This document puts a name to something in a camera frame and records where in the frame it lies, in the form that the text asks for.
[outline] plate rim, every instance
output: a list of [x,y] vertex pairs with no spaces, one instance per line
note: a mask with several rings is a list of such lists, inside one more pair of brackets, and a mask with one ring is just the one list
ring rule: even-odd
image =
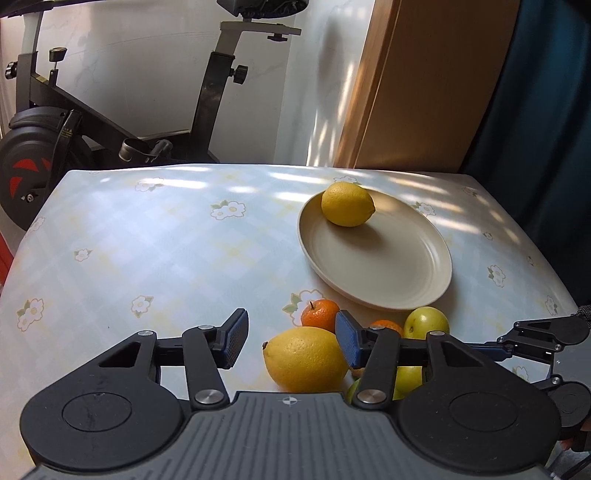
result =
[[[380,193],[382,195],[387,195],[388,197],[392,197],[394,200],[396,200],[397,202],[402,203],[405,207],[408,207],[410,209],[413,209],[408,203],[403,202],[402,200],[400,200],[399,198],[396,198],[394,195],[391,195],[389,193],[386,192],[382,192],[380,190],[377,189],[365,189],[368,192],[376,192],[376,193]],[[449,247],[447,246],[447,242],[445,241],[445,239],[443,238],[443,235],[441,234],[441,232],[439,231],[439,229],[437,229],[437,227],[435,225],[433,225],[433,223],[431,223],[429,221],[429,219],[425,218],[424,215],[420,214],[419,212],[417,212],[416,210],[413,209],[413,212],[415,212],[418,215],[421,215],[425,221],[427,221],[429,223],[429,225],[437,232],[438,236],[441,238],[441,241],[443,242],[443,245],[445,245],[446,248],[446,252],[447,252],[447,256],[449,257],[449,264],[450,264],[450,268],[449,268],[449,275],[446,281],[446,286],[443,289],[443,291],[438,294],[435,298],[433,298],[432,300],[430,300],[428,303],[426,304],[421,304],[421,305],[416,305],[416,306],[404,306],[404,307],[386,307],[383,305],[376,305],[374,303],[368,302],[368,301],[364,301],[362,299],[357,298],[356,296],[344,291],[342,288],[339,288],[337,285],[335,285],[331,280],[329,280],[326,275],[322,272],[322,270],[320,269],[320,267],[316,264],[316,262],[314,262],[314,260],[312,259],[312,257],[310,256],[308,250],[306,249],[305,245],[304,245],[304,241],[302,240],[301,237],[301,217],[302,217],[302,213],[304,212],[304,210],[306,209],[306,207],[317,197],[321,197],[322,194],[324,193],[324,190],[322,192],[319,192],[315,195],[312,195],[312,197],[310,197],[305,204],[302,206],[302,208],[300,209],[300,213],[298,214],[297,217],[297,236],[298,236],[298,240],[300,242],[300,248],[302,249],[302,251],[304,252],[304,255],[306,256],[306,259],[308,260],[308,263],[310,264],[310,266],[312,267],[312,270],[314,270],[314,272],[316,272],[316,274],[333,290],[335,290],[336,292],[340,293],[343,297],[348,298],[351,301],[354,301],[360,305],[363,305],[365,307],[368,308],[372,308],[372,309],[376,309],[376,310],[382,310],[385,312],[403,312],[405,310],[415,310],[419,307],[424,307],[424,306],[428,306],[431,305],[432,303],[434,303],[435,301],[437,301],[438,299],[440,299],[443,294],[449,289],[449,285],[451,285],[452,283],[452,276],[453,276],[453,258],[452,258],[452,253],[449,251]]]

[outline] bike frame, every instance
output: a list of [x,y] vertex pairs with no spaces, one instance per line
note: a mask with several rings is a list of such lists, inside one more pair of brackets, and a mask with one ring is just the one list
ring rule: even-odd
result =
[[[44,5],[49,4],[49,2],[43,2],[39,4],[38,9],[47,10],[54,6],[73,5],[75,3],[81,2],[66,0],[65,2],[52,2],[49,6]],[[119,152],[121,144],[126,138],[138,138],[56,86],[55,79],[51,82],[37,73],[37,41],[43,20],[43,11],[25,12],[22,16],[25,22],[25,31],[21,54],[18,56],[16,77],[17,112],[22,112],[33,106],[55,106],[67,111],[80,112],[82,120],[76,133],[91,138],[115,153]],[[212,137],[222,94],[228,77],[233,75],[234,52],[243,31],[269,33],[274,37],[301,34],[299,28],[286,27],[281,24],[251,21],[221,22],[220,37],[216,50],[209,57],[191,130],[152,135],[150,138],[166,138],[173,143],[175,138],[183,140],[180,143],[186,144],[186,151],[183,155],[186,160],[203,158],[208,155],[209,142]]]

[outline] tablecloth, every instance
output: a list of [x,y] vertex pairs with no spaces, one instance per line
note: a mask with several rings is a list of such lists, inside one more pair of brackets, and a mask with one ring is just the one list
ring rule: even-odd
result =
[[[433,305],[464,341],[495,340],[517,320],[565,316],[576,305],[519,226],[474,179],[286,166],[175,166],[71,171],[23,239],[0,298],[0,465],[5,480],[32,466],[18,417],[37,391],[138,330],[159,338],[220,325],[246,308],[250,333],[230,395],[275,390],[261,345],[300,324],[327,297],[364,325],[408,312],[359,306],[307,264],[297,216],[334,181],[391,194],[425,215],[452,255],[453,278]],[[529,381],[547,367],[504,365]],[[181,367],[163,385],[186,398]]]

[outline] beige plate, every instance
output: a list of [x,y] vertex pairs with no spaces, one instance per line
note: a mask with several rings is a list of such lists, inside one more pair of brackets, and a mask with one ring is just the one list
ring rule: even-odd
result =
[[353,228],[322,214],[322,193],[304,205],[300,244],[312,268],[347,298],[381,310],[429,305],[452,280],[445,240],[422,214],[385,193],[369,190],[375,213]]

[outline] white wall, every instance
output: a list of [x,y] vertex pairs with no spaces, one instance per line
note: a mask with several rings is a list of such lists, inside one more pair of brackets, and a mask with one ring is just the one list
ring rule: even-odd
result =
[[[234,20],[215,0],[109,0],[45,14],[38,72],[48,51],[68,48],[58,85],[135,135],[190,128],[199,89],[219,35]],[[294,17],[281,20],[293,25]],[[16,60],[21,17],[4,18],[0,62]],[[226,85],[211,152],[225,163],[272,163],[290,41],[243,34],[234,65],[249,67],[243,85]],[[0,79],[3,115],[14,113],[15,81]]]
[[374,0],[310,0],[287,62],[275,163],[332,166]]

